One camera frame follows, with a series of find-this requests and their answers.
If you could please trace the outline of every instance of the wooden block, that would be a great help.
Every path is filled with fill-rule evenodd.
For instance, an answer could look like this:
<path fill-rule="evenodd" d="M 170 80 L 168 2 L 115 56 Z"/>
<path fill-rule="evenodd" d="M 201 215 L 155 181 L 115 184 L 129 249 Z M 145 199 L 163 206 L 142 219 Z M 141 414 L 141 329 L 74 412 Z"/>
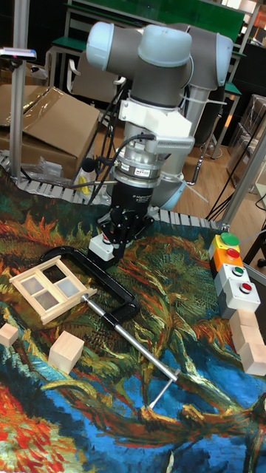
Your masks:
<path fill-rule="evenodd" d="M 266 345 L 246 343 L 239 354 L 243 369 L 248 375 L 266 375 Z"/>
<path fill-rule="evenodd" d="M 232 334 L 236 333 L 240 325 L 259 328 L 255 312 L 249 310 L 237 309 L 229 321 Z"/>
<path fill-rule="evenodd" d="M 262 334 L 258 327 L 248 327 L 247 325 L 237 325 L 232 331 L 233 344 L 236 353 L 239 353 L 246 343 L 264 345 Z"/>
<path fill-rule="evenodd" d="M 3 327 L 0 329 L 0 344 L 1 345 L 4 345 L 5 347 L 10 348 L 17 338 L 18 338 L 18 328 L 10 324 L 4 324 Z"/>
<path fill-rule="evenodd" d="M 83 346 L 83 340 L 64 331 L 51 346 L 48 363 L 69 374 L 81 357 Z"/>

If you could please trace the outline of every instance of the painted fabric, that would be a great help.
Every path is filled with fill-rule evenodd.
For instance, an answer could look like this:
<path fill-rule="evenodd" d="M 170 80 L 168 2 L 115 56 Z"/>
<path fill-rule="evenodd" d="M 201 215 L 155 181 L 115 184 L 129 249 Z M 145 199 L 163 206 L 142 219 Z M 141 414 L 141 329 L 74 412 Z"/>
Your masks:
<path fill-rule="evenodd" d="M 0 470 L 6 473 L 264 473 L 265 378 L 246 375 L 217 306 L 208 261 L 214 231 L 156 222 L 110 274 L 137 294 L 123 324 L 181 369 L 167 379 L 86 304 L 48 325 L 9 283 L 49 248 L 86 253 L 102 208 L 19 191 L 0 169 L 0 326 L 19 329 L 0 345 Z M 106 310 L 113 298 L 65 262 Z M 67 375 L 47 363 L 63 330 L 85 341 Z"/>

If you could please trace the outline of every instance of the red button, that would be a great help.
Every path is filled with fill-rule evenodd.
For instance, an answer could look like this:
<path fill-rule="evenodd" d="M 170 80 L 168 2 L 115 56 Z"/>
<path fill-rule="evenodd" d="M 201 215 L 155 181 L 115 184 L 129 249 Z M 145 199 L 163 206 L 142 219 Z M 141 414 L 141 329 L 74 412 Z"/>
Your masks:
<path fill-rule="evenodd" d="M 240 252 L 238 252 L 237 250 L 235 250 L 234 248 L 229 248 L 226 250 L 226 253 L 228 254 L 228 256 L 230 258 L 233 258 L 233 259 L 236 259 L 236 258 L 239 258 L 240 257 Z"/>
<path fill-rule="evenodd" d="M 251 289 L 252 289 L 252 287 L 250 286 L 250 284 L 248 284 L 247 282 L 243 282 L 242 287 L 243 287 L 244 289 L 246 289 L 246 290 L 251 290 Z"/>

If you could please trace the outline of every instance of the wooden window frame model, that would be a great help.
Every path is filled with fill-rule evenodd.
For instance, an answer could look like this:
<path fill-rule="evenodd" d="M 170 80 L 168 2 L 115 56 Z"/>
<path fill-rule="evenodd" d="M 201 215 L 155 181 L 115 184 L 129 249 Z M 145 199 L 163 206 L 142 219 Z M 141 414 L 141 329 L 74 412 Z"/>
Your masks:
<path fill-rule="evenodd" d="M 43 270 L 51 268 L 52 266 L 56 266 L 65 275 L 65 278 L 52 283 L 43 273 Z M 23 286 L 23 283 L 33 277 L 42 286 L 42 289 L 30 294 Z M 68 297 L 58 286 L 60 283 L 62 283 L 62 281 L 72 283 L 75 288 L 78 289 L 78 291 Z M 82 282 L 79 281 L 79 279 L 73 274 L 73 272 L 61 261 L 61 256 L 56 256 L 55 258 L 49 259 L 45 263 L 41 263 L 34 268 L 26 270 L 23 273 L 10 278 L 10 282 L 36 310 L 36 312 L 41 317 L 43 325 L 47 324 L 53 319 L 56 319 L 56 317 L 59 317 L 67 310 L 72 309 L 76 304 L 79 304 L 81 302 L 82 295 L 88 294 L 90 297 L 97 292 L 97 289 L 85 287 Z M 45 308 L 36 299 L 36 296 L 41 296 L 47 291 L 50 293 L 50 295 L 52 295 L 52 297 L 56 299 L 56 301 L 58 301 L 58 303 L 45 310 Z"/>

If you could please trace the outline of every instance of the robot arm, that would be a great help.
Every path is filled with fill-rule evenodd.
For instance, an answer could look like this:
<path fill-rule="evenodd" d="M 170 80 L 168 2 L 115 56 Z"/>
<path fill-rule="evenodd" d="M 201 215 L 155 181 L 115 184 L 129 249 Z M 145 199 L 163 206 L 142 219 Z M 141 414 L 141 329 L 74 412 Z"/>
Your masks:
<path fill-rule="evenodd" d="M 127 145 L 114 166 L 117 184 L 111 208 L 98 221 L 118 257 L 152 223 L 150 205 L 174 207 L 182 185 L 183 163 L 193 148 L 194 132 L 208 94 L 225 82 L 231 40 L 198 30 L 188 25 L 149 25 L 141 35 L 136 30 L 100 22 L 89 34 L 89 63 L 132 80 L 130 96 L 121 102 L 119 114 L 126 122 Z M 206 52 L 198 44 L 202 34 L 203 44 L 209 46 L 205 72 L 199 58 Z M 220 56 L 219 49 L 222 63 L 211 57 L 212 53 Z M 178 105 L 188 83 L 194 93 L 184 117 Z M 154 139 L 144 138 L 151 133 Z"/>

